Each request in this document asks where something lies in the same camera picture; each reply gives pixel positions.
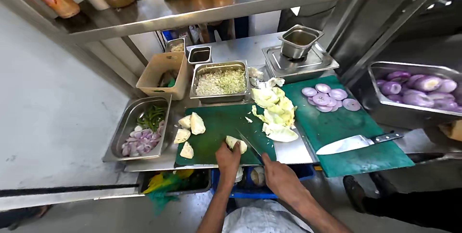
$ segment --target stainless steel shelf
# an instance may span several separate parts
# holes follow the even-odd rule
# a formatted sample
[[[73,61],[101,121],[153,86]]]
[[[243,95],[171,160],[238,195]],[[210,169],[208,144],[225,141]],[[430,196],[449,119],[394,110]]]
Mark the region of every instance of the stainless steel shelf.
[[[92,23],[70,36],[85,43],[326,1],[332,0],[138,0],[119,10],[85,11]]]

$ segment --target foot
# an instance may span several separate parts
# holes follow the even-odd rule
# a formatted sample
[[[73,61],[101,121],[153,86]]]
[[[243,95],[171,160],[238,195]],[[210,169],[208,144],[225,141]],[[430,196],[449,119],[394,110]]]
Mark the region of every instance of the foot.
[[[396,187],[385,179],[380,172],[371,172],[369,173],[369,177],[371,177],[372,181],[376,185],[380,197],[390,196],[391,194],[398,192]]]
[[[351,205],[354,210],[360,213],[366,213],[363,205],[363,199],[366,197],[364,189],[351,175],[343,177],[343,186],[345,187],[346,194],[350,199]]]

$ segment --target stainless steel container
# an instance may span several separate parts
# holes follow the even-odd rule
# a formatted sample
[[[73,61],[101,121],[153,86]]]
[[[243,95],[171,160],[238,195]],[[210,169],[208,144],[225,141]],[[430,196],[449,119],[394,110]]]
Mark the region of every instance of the stainless steel container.
[[[321,31],[296,24],[278,37],[282,41],[281,53],[292,59],[302,58],[322,35]]]
[[[387,99],[380,93],[376,80],[384,78],[393,71],[431,74],[450,78],[458,84],[462,84],[462,75],[458,71],[444,66],[387,61],[370,64],[368,72],[351,88],[351,91],[377,123],[407,129],[419,129],[462,119],[462,113],[401,104]],[[462,87],[457,88],[456,93],[459,92],[462,92]]]
[[[198,96],[196,95],[197,83],[199,82],[199,77],[205,73],[213,73],[216,71],[227,71],[227,70],[244,70],[245,73],[245,90],[242,92],[234,94],[222,94],[222,95],[213,95],[213,96]],[[211,104],[211,103],[223,103],[223,102],[232,102],[243,100],[246,95],[250,94],[249,87],[249,73],[247,72],[247,62],[235,60],[223,63],[209,63],[209,64],[197,64],[194,67],[194,76],[193,82],[191,84],[191,90],[189,92],[190,98],[197,98],[202,103]]]
[[[317,78],[325,71],[339,67],[318,43],[315,43],[302,61],[294,62],[282,55],[280,46],[263,48],[263,53],[270,78],[283,78],[286,83]]]
[[[109,145],[106,154],[103,157],[103,162],[110,161],[126,161],[126,160],[136,160],[136,159],[149,159],[156,158],[162,153],[163,143],[165,139],[165,128],[167,127],[167,121],[170,113],[170,104],[171,96],[166,97],[146,97],[139,100],[136,100],[130,106],[127,107],[125,112],[122,115],[122,118],[117,126],[117,130],[112,138],[111,144]],[[136,156],[136,157],[125,157],[122,155],[122,144],[127,138],[129,138],[130,133],[135,129],[136,119],[141,116],[141,114],[147,109],[148,106],[155,105],[160,107],[167,107],[167,112],[165,113],[165,125],[161,133],[161,140],[159,143],[151,150],[149,153]]]
[[[212,62],[212,47],[195,47],[191,50],[188,57],[189,64],[203,64]]]
[[[170,40],[167,42],[167,47],[165,48],[166,53],[170,53],[172,51],[172,47],[182,43],[183,44],[183,52],[186,53],[186,43],[184,41],[184,38],[178,38],[174,40]]]

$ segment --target peeled onion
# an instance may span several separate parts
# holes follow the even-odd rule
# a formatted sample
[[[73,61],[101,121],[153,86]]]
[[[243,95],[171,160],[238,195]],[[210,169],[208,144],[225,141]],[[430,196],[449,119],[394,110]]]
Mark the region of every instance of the peeled onion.
[[[330,103],[330,97],[326,93],[318,93],[313,96],[312,100],[318,106],[326,106]]]
[[[401,85],[398,82],[394,81],[389,81],[385,82],[381,87],[380,87],[380,92],[384,94],[385,96],[391,95],[391,94],[398,94],[401,91]]]
[[[439,110],[453,111],[458,107],[457,103],[450,99],[436,99],[434,100],[434,102],[434,108]]]
[[[317,94],[317,91],[313,88],[307,87],[302,89],[302,94],[307,97],[312,97]]]
[[[387,75],[387,80],[394,82],[405,82],[411,77],[411,74],[407,71],[394,71]]]
[[[413,106],[432,108],[435,106],[435,102],[427,97],[427,95],[409,93],[403,96],[403,103]]]
[[[376,81],[377,86],[378,86],[379,88],[380,88],[380,86],[382,86],[385,82],[387,82],[387,81],[384,80],[384,79],[378,79],[378,80]]]
[[[414,83],[421,77],[425,77],[425,75],[423,74],[417,74],[417,75],[413,75],[409,78],[409,80],[406,82],[406,85],[409,87],[409,88],[414,88]]]
[[[326,85],[326,84],[323,84],[323,83],[316,84],[315,88],[320,93],[329,93],[330,92],[329,85]]]
[[[396,95],[396,94],[388,95],[387,98],[396,103],[403,103],[403,99],[400,95]]]
[[[449,94],[449,93],[445,93],[445,92],[431,92],[427,95],[429,98],[433,99],[433,100],[436,100],[436,99],[449,99],[449,100],[456,100],[456,98],[452,95],[452,94]]]
[[[329,112],[329,111],[332,110],[332,107],[316,106],[316,108],[317,108],[320,112]]]
[[[443,79],[440,88],[436,89],[437,92],[453,92],[457,88],[457,83],[452,79]]]
[[[348,94],[343,89],[333,89],[329,92],[329,96],[336,100],[343,100],[348,97]]]
[[[358,111],[361,109],[360,103],[352,98],[344,99],[342,104],[347,110],[350,111]]]
[[[414,88],[419,91],[434,91],[440,88],[443,80],[436,76],[425,76],[417,79],[414,83]]]

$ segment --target blue plastic bin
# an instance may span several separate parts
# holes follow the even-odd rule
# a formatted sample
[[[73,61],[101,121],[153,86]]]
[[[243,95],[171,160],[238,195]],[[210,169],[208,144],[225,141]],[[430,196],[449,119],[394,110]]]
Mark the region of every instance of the blue plastic bin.
[[[300,181],[311,179],[315,176],[315,170],[313,165],[309,164],[299,164],[299,165],[289,165]],[[253,170],[252,166],[242,167],[245,176],[243,182],[237,183],[234,185],[231,190],[230,198],[245,198],[245,199],[277,199],[278,197],[265,185],[263,187],[256,186],[252,179],[250,178],[250,172]],[[212,169],[212,187],[210,190],[212,194],[215,193],[218,187],[218,180],[220,178],[220,171],[218,169]]]

